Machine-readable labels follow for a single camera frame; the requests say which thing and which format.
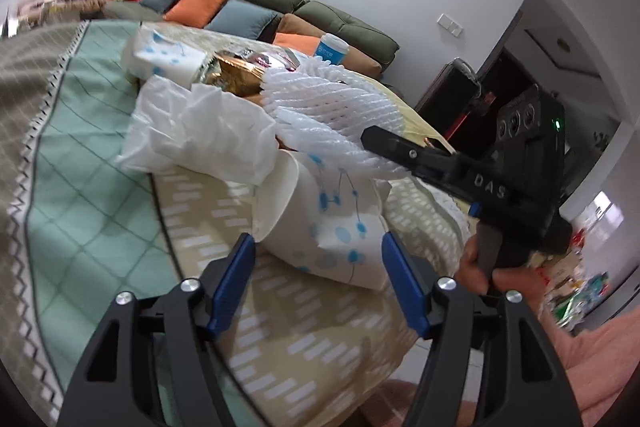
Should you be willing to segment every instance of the orange pillow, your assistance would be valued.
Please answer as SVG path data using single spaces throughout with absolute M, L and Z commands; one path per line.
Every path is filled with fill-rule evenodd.
M 273 43 L 276 46 L 282 46 L 283 48 L 291 48 L 297 52 L 314 56 L 314 51 L 320 43 L 320 37 L 313 37 L 311 35 L 293 35 L 291 33 L 276 33 L 276 38 L 273 39 Z
M 164 16 L 165 21 L 204 28 L 226 0 L 179 0 Z

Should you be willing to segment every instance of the tissue paper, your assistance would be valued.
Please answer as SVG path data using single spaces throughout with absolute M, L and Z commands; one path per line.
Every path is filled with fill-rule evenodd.
M 273 169 L 277 150 L 275 122 L 258 105 L 216 86 L 188 90 L 155 75 L 140 90 L 118 160 L 132 170 L 179 165 L 258 185 Z
M 143 80 L 157 74 L 189 89 L 206 58 L 205 52 L 142 26 L 124 46 L 121 62 L 127 73 Z

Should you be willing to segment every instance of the blue gripper pad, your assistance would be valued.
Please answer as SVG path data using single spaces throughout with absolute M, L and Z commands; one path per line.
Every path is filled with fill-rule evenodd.
M 218 284 L 212 298 L 211 320 L 207 330 L 214 338 L 228 330 L 234 313 L 246 288 L 247 281 L 254 271 L 255 242 L 253 236 L 242 234 L 242 241 L 236 244 L 229 256 L 233 256 L 231 263 Z
M 420 289 L 402 254 L 402 246 L 391 232 L 382 237 L 382 262 L 389 274 L 396 298 L 407 325 L 421 338 L 426 338 L 430 325 L 426 317 L 426 296 Z

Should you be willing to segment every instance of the sofa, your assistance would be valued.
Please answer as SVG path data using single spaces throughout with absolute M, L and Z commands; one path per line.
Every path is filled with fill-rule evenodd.
M 332 33 L 349 43 L 355 48 L 358 64 L 364 64 L 360 68 L 349 68 L 349 62 L 354 62 L 353 57 L 344 63 L 345 67 L 377 78 L 394 60 L 399 45 L 382 31 L 367 23 L 345 13 L 337 8 L 315 0 L 242 0 L 274 10 L 277 15 L 263 29 L 258 40 L 273 42 L 276 32 L 293 33 L 307 31 L 306 35 L 321 36 L 325 32 Z M 102 7 L 105 18 L 128 19 L 143 22 L 160 22 L 164 19 L 163 13 L 158 13 L 139 2 L 131 1 L 107 1 Z

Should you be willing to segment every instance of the plastic bag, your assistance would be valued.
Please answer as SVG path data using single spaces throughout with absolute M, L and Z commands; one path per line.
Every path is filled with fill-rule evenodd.
M 122 50 L 122 66 L 127 73 L 143 80 L 153 74 L 164 76 L 190 89 L 207 54 L 182 42 L 142 26 Z
M 367 127 L 401 134 L 404 120 L 391 100 L 357 74 L 317 57 L 304 58 L 293 72 L 266 70 L 262 89 L 263 107 L 287 147 L 371 178 L 408 175 L 362 147 L 360 136 Z
M 258 185 L 275 165 L 275 122 L 261 107 L 216 86 L 192 90 L 162 76 L 142 87 L 118 161 L 163 172 L 179 165 L 221 180 Z

